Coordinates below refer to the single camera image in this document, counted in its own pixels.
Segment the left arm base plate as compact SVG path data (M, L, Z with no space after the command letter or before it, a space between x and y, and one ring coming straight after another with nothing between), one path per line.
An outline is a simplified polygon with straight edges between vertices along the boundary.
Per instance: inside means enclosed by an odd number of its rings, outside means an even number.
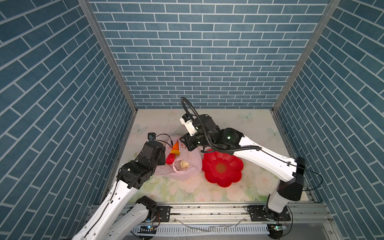
M171 207L157 206L151 213L152 223L168 223L170 221Z

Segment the pink plastic bag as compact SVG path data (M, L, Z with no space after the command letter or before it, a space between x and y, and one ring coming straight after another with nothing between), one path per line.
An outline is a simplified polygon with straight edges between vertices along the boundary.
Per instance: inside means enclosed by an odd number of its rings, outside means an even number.
M177 181L187 181L202 171L202 157L198 149L189 151L180 136L171 136L166 145L166 164L158 166L155 175Z

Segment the beige fake bun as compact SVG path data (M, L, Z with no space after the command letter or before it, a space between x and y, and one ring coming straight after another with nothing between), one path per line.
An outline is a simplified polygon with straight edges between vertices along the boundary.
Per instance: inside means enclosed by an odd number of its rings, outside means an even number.
M180 168L181 169L187 169L190 166L190 164L184 160L180 161Z

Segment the yellow fake pepper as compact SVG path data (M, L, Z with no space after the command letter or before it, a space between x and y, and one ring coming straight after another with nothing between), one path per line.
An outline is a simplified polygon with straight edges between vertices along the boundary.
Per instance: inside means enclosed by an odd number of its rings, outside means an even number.
M176 141L176 143L173 145L170 154L173 154L175 156L180 155L179 141Z

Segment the aluminium front rail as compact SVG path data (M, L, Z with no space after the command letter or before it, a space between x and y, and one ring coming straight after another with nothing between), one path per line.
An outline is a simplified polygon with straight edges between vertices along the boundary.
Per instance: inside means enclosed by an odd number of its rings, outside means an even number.
M323 224L333 220L325 204L298 202L288 204L292 214L291 221L252 222L246 207L265 205L264 203L158 203L158 206L170 206L168 223L162 224Z

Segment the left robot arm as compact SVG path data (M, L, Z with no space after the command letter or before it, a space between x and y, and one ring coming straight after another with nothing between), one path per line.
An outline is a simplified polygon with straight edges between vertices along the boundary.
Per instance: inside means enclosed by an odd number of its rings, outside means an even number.
M147 141L136 159L124 164L117 180L96 212L85 226L73 236L74 240L122 240L142 222L153 222L157 202L147 196L136 201L119 221L119 214L141 186L166 163L166 147L158 141Z

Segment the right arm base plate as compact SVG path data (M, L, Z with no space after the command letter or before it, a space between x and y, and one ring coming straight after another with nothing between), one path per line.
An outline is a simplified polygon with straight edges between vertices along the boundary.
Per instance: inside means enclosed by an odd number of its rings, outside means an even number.
M252 222L288 222L292 220L288 207L284 207L281 213L270 210L266 205L249 205L246 210L250 214Z

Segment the red flower-shaped plate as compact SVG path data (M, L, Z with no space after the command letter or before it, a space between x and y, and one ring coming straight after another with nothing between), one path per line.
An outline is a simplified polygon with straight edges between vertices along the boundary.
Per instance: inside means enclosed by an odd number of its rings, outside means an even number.
M204 153L202 164L206 180L221 188L228 188L242 179L244 163L236 156L209 151Z

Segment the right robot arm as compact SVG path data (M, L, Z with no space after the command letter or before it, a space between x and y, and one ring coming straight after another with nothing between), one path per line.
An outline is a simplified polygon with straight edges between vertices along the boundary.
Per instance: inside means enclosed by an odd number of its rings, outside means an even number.
M247 160L279 178L275 191L269 195L264 207L266 214L280 214L289 202L301 199L305 159L279 155L233 128L220 129L208 115L193 117L191 114L184 114L180 122L188 131L181 137L181 141L189 151L197 147L211 148L215 152Z

